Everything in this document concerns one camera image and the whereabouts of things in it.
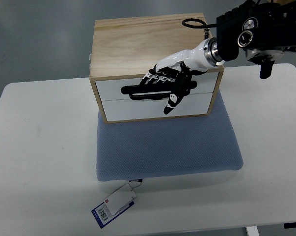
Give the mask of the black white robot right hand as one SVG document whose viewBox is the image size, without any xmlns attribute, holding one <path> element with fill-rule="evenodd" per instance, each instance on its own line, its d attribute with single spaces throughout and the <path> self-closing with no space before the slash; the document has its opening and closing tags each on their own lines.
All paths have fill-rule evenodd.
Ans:
<svg viewBox="0 0 296 236">
<path fill-rule="evenodd" d="M 192 50 L 183 50 L 171 54 L 157 62 L 145 74 L 140 85 L 173 83 L 171 94 L 164 114 L 169 114 L 184 98 L 188 90 L 188 83 L 193 75 L 202 75 L 209 69 L 224 64 L 217 50 L 217 39 L 208 38 Z"/>
</svg>

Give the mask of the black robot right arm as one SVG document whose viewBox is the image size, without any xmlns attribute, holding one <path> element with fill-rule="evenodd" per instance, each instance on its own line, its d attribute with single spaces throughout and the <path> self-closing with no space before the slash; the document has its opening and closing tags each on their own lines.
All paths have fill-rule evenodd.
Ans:
<svg viewBox="0 0 296 236">
<path fill-rule="evenodd" d="M 296 0 L 283 4 L 247 0 L 216 19 L 216 57 L 235 60 L 239 50 L 260 65 L 260 78 L 270 77 L 285 51 L 296 52 Z"/>
</svg>

